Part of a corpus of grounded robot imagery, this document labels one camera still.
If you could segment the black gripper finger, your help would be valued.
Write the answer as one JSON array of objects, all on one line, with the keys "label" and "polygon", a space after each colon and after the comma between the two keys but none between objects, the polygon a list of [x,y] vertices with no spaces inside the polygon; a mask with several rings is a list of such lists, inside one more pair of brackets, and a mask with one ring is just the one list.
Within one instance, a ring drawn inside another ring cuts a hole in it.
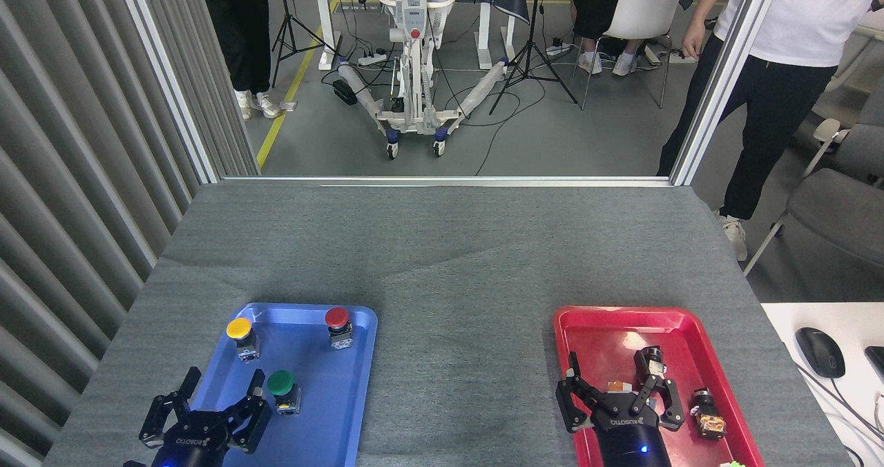
[{"label": "black gripper finger", "polygon": [[590,412],[597,408],[610,412],[610,404],[605,401],[606,394],[594,388],[581,376],[577,353],[569,352],[569,367],[566,375],[556,386],[556,400],[565,423],[566,432],[574,435],[578,430],[587,427],[588,414],[575,406],[573,398],[577,397]]},{"label": "black gripper finger", "polygon": [[677,385],[673,379],[657,374],[648,374],[643,381],[643,388],[629,406],[629,416],[638,417],[648,407],[649,397],[656,392],[662,398],[665,410],[662,416],[663,427],[669,430],[679,430],[684,423],[685,414],[681,404],[681,398]]},{"label": "black gripper finger", "polygon": [[146,447],[157,448],[164,444],[164,427],[171,411],[174,411],[178,423],[189,425],[189,399],[201,375],[197,367],[190,367],[176,391],[159,394],[153,399],[139,433],[139,439]]},{"label": "black gripper finger", "polygon": [[225,445],[228,448],[256,453],[271,418],[271,407],[263,398],[263,382],[265,373],[261,369],[255,370],[244,397],[225,408]]}]

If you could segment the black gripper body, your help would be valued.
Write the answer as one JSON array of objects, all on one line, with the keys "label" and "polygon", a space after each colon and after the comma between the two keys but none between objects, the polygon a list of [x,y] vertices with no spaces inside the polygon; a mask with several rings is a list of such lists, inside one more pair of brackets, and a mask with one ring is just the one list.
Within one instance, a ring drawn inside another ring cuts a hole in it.
[{"label": "black gripper body", "polygon": [[231,433],[221,414],[191,414],[163,435],[152,466],[221,466]]},{"label": "black gripper body", "polygon": [[604,397],[594,407],[593,425],[605,466],[670,466],[660,417],[647,402],[631,414],[634,397]]}]

